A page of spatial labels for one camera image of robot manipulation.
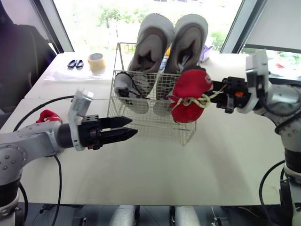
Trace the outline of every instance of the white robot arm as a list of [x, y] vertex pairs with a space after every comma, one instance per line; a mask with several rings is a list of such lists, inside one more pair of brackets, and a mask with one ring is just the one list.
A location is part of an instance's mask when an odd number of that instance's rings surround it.
[[61, 153], [64, 148], [96, 150], [137, 133], [136, 129], [123, 127], [132, 121], [126, 117], [99, 119], [98, 115], [85, 116], [92, 96], [85, 90], [76, 92], [69, 110], [69, 124], [47, 121], [0, 134], [0, 226], [24, 225], [22, 211], [17, 208], [17, 191], [26, 164]]

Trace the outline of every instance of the metal cylinder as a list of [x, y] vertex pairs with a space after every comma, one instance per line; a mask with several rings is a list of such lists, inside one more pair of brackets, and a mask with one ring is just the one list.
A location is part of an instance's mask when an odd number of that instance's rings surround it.
[[201, 223], [192, 206], [177, 206], [175, 208], [175, 225], [201, 226]]
[[118, 206], [115, 210], [109, 226], [134, 226], [135, 206]]

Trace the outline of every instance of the table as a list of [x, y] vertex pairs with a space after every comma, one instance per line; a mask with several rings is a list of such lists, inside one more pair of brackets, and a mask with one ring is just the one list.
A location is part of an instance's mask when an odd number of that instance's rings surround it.
[[89, 69], [86, 55], [82, 56], [75, 52], [64, 52], [58, 54], [49, 67], [41, 75], [32, 89], [25, 96], [26, 99], [55, 99], [63, 96], [74, 95], [78, 87], [85, 87], [94, 93], [94, 99], [110, 98], [111, 80], [113, 76], [113, 66], [109, 65], [106, 71], [106, 80], [96, 81], [45, 81], [44, 79], [58, 67], [66, 66], [73, 59], [82, 59], [84, 68]]
[[[46, 101], [23, 99], [0, 133], [11, 132], [27, 112]], [[70, 104], [61, 100], [47, 109], [66, 122]], [[88, 114], [105, 117], [107, 108], [108, 100], [94, 100]], [[22, 126], [35, 122], [40, 112]], [[66, 149], [58, 155], [63, 168], [61, 203], [258, 205], [262, 176], [284, 158], [274, 127], [253, 113], [226, 114], [212, 105], [199, 118], [198, 129], [185, 147], [162, 137], [134, 136], [95, 151]], [[280, 170], [266, 180], [266, 204], [279, 203]], [[53, 158], [35, 160], [24, 168], [22, 183], [30, 202], [56, 203], [58, 182]]]
[[[74, 95], [78, 87], [85, 87], [94, 93], [94, 99], [108, 100], [110, 98], [111, 79], [100, 81], [45, 81], [44, 79], [57, 67], [66, 66], [72, 59], [83, 59], [84, 67], [88, 67], [87, 56], [79, 56], [75, 52], [58, 54], [25, 99], [55, 99]], [[228, 76], [245, 77], [246, 55], [244, 54], [213, 54], [202, 64], [213, 80], [221, 81]], [[113, 75], [113, 65], [109, 65], [107, 73]]]

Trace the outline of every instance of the black cable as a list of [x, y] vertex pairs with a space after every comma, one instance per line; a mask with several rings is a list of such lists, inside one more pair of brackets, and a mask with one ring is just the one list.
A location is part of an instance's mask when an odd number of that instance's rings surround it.
[[151, 213], [148, 212], [148, 210], [147, 210], [144, 206], [142, 206], [142, 207], [143, 207], [143, 208], [145, 209], [145, 211], [150, 215], [150, 217], [157, 223], [157, 225], [160, 226], [159, 222], [156, 221], [156, 219], [151, 215]]
[[290, 124], [294, 120], [298, 119], [301, 117], [301, 111], [299, 111], [297, 114], [295, 114], [293, 117], [289, 118], [288, 120], [285, 120], [283, 123], [280, 123], [279, 125], [276, 126], [275, 128], [275, 133], [279, 134], [280, 130], [286, 126], [287, 124]]
[[20, 182], [20, 185], [19, 185], [19, 188], [21, 190], [21, 193], [23, 195], [23, 198], [24, 198], [24, 205], [25, 205], [25, 209], [24, 209], [24, 222], [26, 221], [27, 219], [27, 215], [28, 215], [28, 199], [27, 199], [27, 194], [26, 194], [26, 191], [22, 185], [22, 183]]
[[283, 178], [284, 178], [284, 167], [282, 168], [280, 173], [280, 180], [283, 180]]
[[18, 124], [17, 124], [16, 127], [14, 128], [14, 131], [17, 131], [18, 128], [20, 127], [20, 125], [21, 125], [21, 124], [22, 124], [22, 123], [23, 123], [23, 122], [24, 122], [31, 114], [33, 114], [33, 113], [36, 112], [37, 110], [39, 110], [39, 109], [45, 107], [45, 106], [48, 105], [48, 104], [51, 104], [51, 103], [55, 102], [55, 101], [58, 101], [58, 100], [64, 100], [64, 99], [69, 99], [69, 98], [73, 98], [73, 97], [74, 97], [74, 96], [59, 97], [59, 98], [56, 98], [56, 99], [53, 99], [53, 100], [49, 100], [49, 101], [47, 101], [47, 102], [45, 102], [45, 103], [43, 103], [43, 104], [41, 104], [41, 105], [35, 107], [34, 109], [32, 109], [28, 114], [26, 114], [26, 115], [18, 122]]
[[268, 223], [269, 223], [269, 226], [273, 226], [273, 222], [271, 220], [271, 218], [269, 217], [269, 213], [268, 213], [268, 210], [266, 208], [266, 206], [264, 205], [264, 202], [263, 202], [263, 198], [262, 198], [262, 188], [263, 188], [263, 184], [264, 184], [264, 181], [265, 179], [268, 177], [269, 173], [271, 171], [273, 171], [277, 166], [280, 166], [281, 164], [285, 163], [284, 160], [278, 162], [277, 164], [275, 164], [274, 166], [272, 166], [263, 176], [263, 178], [261, 179], [261, 182], [260, 182], [260, 185], [259, 185], [259, 199], [260, 199], [260, 203], [261, 203], [261, 206], [262, 206], [262, 209], [268, 219]]
[[34, 217], [33, 222], [32, 222], [32, 226], [33, 226], [34, 222], [36, 221], [36, 218], [38, 217], [39, 214], [40, 214], [40, 212], [38, 212], [37, 215]]
[[56, 211], [55, 211], [55, 217], [53, 218], [51, 226], [55, 225], [56, 218], [58, 215], [58, 212], [60, 210], [60, 204], [61, 204], [61, 195], [62, 195], [62, 166], [60, 163], [60, 160], [56, 155], [53, 156], [58, 164], [58, 172], [59, 172], [59, 178], [60, 178], [60, 185], [59, 185], [59, 191], [58, 191], [58, 200], [57, 200], [57, 206], [56, 206]]
[[[65, 97], [59, 97], [59, 98], [56, 98], [56, 99], [53, 99], [53, 100], [49, 100], [37, 107], [35, 107], [34, 109], [32, 109], [29, 113], [27, 113], [19, 122], [18, 124], [16, 125], [16, 127], [14, 128], [14, 131], [17, 131], [19, 129], [19, 127], [21, 126], [21, 124], [31, 115], [33, 114], [34, 112], [36, 112], [37, 110], [45, 107], [46, 105], [48, 104], [51, 104], [55, 101], [58, 101], [58, 100], [64, 100], [64, 99], [69, 99], [69, 98], [73, 98], [74, 96], [65, 96]], [[59, 169], [61, 168], [61, 164], [59, 162], [59, 159], [56, 158], [57, 161], [58, 161], [58, 164], [59, 164]], [[61, 174], [60, 174], [60, 191], [62, 190], [62, 170], [60, 170]], [[24, 222], [26, 221], [27, 219], [27, 215], [28, 215], [28, 199], [27, 199], [27, 195], [26, 195], [26, 191], [24, 189], [24, 187], [22, 186], [22, 184], [20, 183], [20, 190], [21, 190], [21, 193], [24, 197], [24, 203], [25, 203], [25, 210], [24, 210]]]

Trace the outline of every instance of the purple object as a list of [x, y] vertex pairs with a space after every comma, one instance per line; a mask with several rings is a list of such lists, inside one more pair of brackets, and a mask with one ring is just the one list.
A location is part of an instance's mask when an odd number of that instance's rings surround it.
[[202, 51], [202, 54], [201, 54], [201, 63], [206, 61], [208, 58], [209, 58], [209, 55], [210, 55], [210, 52], [212, 50], [213, 46], [210, 46], [209, 48], [204, 45], [204, 48], [203, 48], [203, 51]]

